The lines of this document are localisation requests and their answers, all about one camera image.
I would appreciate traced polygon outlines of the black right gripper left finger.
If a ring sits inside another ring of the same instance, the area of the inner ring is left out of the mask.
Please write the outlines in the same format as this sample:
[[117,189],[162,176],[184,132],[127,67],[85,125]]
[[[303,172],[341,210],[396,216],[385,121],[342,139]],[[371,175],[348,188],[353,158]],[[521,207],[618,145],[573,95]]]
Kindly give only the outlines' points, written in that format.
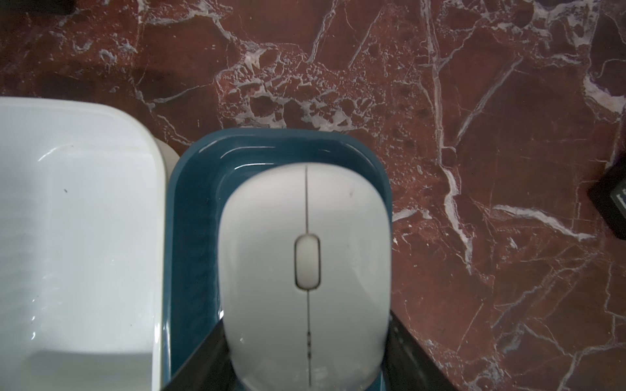
[[236,383],[223,320],[220,320],[163,390],[230,391]]

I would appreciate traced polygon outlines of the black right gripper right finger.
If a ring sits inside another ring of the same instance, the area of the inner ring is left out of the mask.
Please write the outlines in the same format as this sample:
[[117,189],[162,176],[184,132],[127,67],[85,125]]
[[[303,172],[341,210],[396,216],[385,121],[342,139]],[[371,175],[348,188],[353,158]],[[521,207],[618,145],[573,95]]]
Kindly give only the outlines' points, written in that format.
[[457,391],[393,311],[381,369],[386,390]]

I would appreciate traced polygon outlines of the white mouse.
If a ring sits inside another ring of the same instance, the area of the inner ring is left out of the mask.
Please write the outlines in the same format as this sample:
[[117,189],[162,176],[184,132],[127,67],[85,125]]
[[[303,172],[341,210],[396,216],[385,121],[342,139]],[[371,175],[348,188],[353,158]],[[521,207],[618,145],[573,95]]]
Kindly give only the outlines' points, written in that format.
[[218,282],[231,362],[249,390],[365,390],[391,309],[391,223],[377,189],[321,163],[269,169],[228,198]]

